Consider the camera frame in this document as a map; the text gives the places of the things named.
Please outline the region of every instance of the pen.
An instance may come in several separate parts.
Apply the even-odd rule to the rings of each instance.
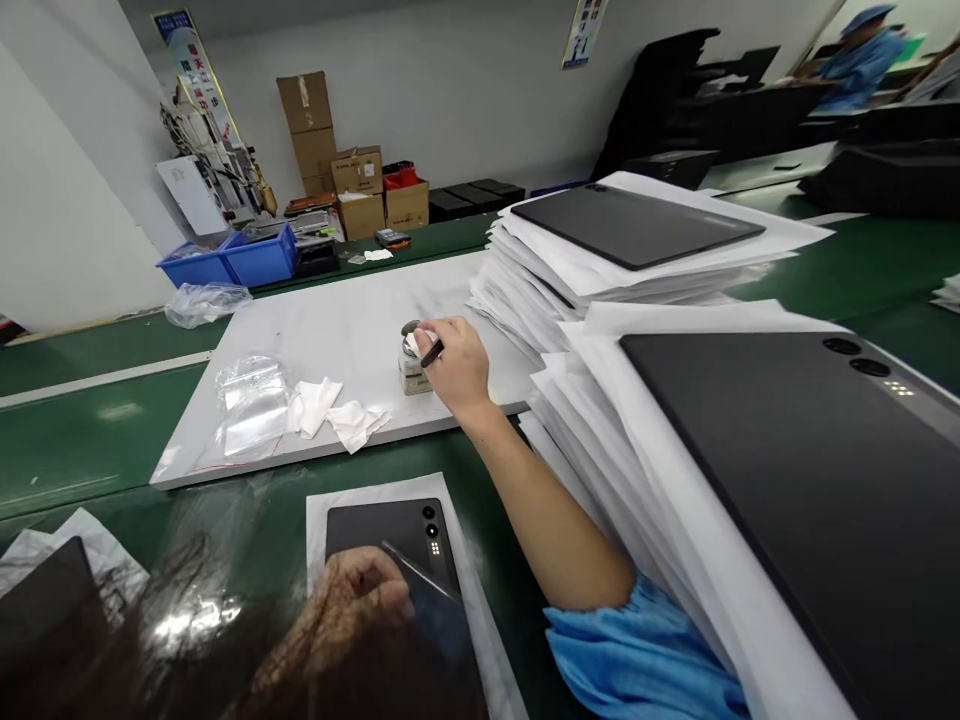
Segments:
[[[438,339],[433,347],[427,351],[427,354],[423,356],[423,359],[420,361],[420,367],[427,368],[430,367],[430,363],[440,357],[440,353],[443,352],[443,340]]]

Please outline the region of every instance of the white wall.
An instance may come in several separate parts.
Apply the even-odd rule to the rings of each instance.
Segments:
[[[193,237],[154,163],[163,92],[118,0],[4,0],[0,41],[166,254]]]
[[[143,230],[0,43],[0,308],[33,332],[157,307]]]
[[[843,30],[861,10],[879,5],[877,0],[847,0],[824,29],[816,46],[837,42]],[[917,56],[940,52],[960,33],[960,3],[957,0],[900,0],[887,16],[888,25],[906,23],[910,34],[927,33]]]
[[[123,5],[172,87],[170,58],[149,20],[165,2]],[[269,13],[253,0],[230,3],[229,12],[215,0],[190,3],[237,127],[281,207],[302,186],[278,76],[326,71],[341,149],[380,144],[385,161],[413,160],[437,187],[490,176],[536,188],[590,172],[646,43],[719,27],[705,60],[783,45],[768,74],[780,77],[835,0],[610,0],[590,64],[566,72],[560,58],[574,0],[354,5],[365,11],[332,0],[274,0]],[[317,19],[324,11],[330,17]],[[290,24],[293,16],[306,19]]]

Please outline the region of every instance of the poster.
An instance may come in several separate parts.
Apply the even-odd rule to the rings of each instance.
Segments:
[[[229,143],[232,148],[243,147],[220,84],[213,74],[210,58],[193,26],[190,11],[177,10],[154,15],[153,22],[173,56],[177,76],[190,102],[204,114],[210,128],[222,142]]]
[[[609,2],[610,0],[580,0],[577,3],[577,13],[573,16],[570,39],[567,40],[567,49],[563,53],[561,69],[583,67],[590,61],[590,54],[600,32],[600,23],[603,21],[603,12]]]

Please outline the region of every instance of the cardboard box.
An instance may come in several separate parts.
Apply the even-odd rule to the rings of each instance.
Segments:
[[[383,230],[383,195],[370,195],[362,200],[340,203],[340,219],[347,233],[347,240],[363,240]]]
[[[297,156],[300,177],[314,177],[330,173],[330,161],[337,157],[337,141],[333,128],[311,130],[291,135],[293,154]]]
[[[330,163],[330,174],[338,193],[362,192],[372,195],[383,192],[383,164],[380,146],[353,148],[338,153]]]
[[[277,78],[277,88],[291,134],[333,126],[323,72]]]
[[[309,178],[302,178],[305,197],[322,195],[323,193],[333,192],[332,175],[314,175]]]
[[[430,183],[388,190],[387,227],[407,232],[430,222]]]

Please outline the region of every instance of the black tablet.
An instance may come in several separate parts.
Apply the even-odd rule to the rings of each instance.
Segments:
[[[620,341],[860,717],[947,717],[960,412],[842,333]]]
[[[26,657],[79,667],[107,632],[83,542],[71,538],[0,598],[0,670]]]
[[[585,185],[511,210],[628,270],[660,265],[766,228],[606,185]]]
[[[355,547],[380,547],[410,588],[418,641],[409,643],[417,709],[444,717],[488,717],[443,508],[436,498],[331,508],[326,559]]]

